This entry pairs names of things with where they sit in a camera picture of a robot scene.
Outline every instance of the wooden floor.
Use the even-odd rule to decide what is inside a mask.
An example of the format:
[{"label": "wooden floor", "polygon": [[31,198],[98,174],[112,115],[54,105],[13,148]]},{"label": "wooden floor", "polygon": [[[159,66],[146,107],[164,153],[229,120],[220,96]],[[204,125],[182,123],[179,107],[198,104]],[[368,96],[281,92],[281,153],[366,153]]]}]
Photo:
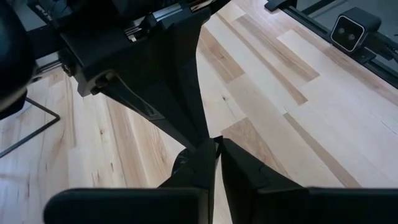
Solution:
[{"label": "wooden floor", "polygon": [[[233,0],[202,29],[197,61],[211,135],[305,186],[398,187],[398,90],[264,3]],[[64,189],[156,187],[183,149],[54,73],[29,95],[62,120],[0,159],[0,223],[40,223],[46,201]],[[1,121],[1,149],[51,119],[31,107]],[[215,201],[215,223],[231,223],[220,169]]]}]

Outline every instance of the light wood grain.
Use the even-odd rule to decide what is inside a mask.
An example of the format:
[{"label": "light wood grain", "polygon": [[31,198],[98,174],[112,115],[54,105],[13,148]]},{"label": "light wood grain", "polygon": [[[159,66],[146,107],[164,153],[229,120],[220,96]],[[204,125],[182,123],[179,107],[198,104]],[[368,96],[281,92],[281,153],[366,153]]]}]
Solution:
[{"label": "light wood grain", "polygon": [[[398,90],[265,1],[232,0],[203,27],[198,79],[209,132],[304,186],[398,187]],[[156,187],[183,146],[60,69],[29,96],[61,121],[0,159],[0,223],[42,223],[57,192]],[[51,116],[0,121],[0,149]],[[220,164],[214,223],[231,223]]]}]

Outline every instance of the hardwood floor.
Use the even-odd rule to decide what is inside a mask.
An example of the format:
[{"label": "hardwood floor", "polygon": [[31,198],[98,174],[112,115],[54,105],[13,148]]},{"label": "hardwood floor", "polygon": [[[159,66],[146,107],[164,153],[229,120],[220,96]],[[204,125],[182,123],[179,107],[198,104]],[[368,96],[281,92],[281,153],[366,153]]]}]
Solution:
[{"label": "hardwood floor", "polygon": [[[198,73],[208,127],[301,185],[398,187],[398,90],[265,1],[233,0],[204,26]],[[41,223],[57,192],[156,187],[183,149],[60,70],[29,96],[61,121],[0,159],[0,223]],[[5,149],[52,117],[0,122]],[[231,223],[220,167],[215,223]]]}]

